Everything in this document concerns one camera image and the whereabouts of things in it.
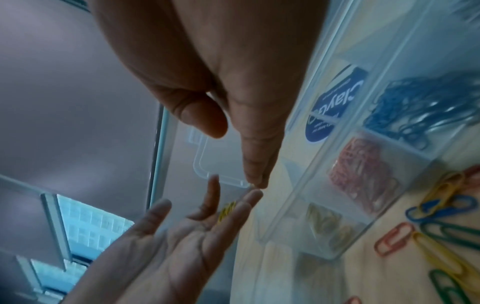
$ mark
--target label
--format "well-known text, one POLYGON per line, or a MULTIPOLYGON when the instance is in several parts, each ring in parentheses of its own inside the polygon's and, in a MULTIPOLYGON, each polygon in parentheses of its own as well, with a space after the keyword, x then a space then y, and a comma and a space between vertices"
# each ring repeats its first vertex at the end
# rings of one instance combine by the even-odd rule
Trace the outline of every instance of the label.
MULTIPOLYGON (((320 95, 311 112, 342 117, 367 75, 365 70, 351 65, 347 66, 329 84, 329 87, 332 85, 333 87, 320 95)), ((327 138, 333 129, 334 125, 309 116, 305 127, 305 137, 309 142, 316 143, 327 138)))

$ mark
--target palm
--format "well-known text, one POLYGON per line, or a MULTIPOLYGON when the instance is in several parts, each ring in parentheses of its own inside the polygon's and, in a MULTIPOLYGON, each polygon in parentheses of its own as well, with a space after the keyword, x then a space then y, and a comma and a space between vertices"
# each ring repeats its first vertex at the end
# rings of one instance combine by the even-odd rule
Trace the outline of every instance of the palm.
POLYGON ((89 267, 65 303, 195 303, 261 196, 249 191, 216 225, 220 185, 214 176, 198 211, 155 233, 171 208, 161 201, 89 267))

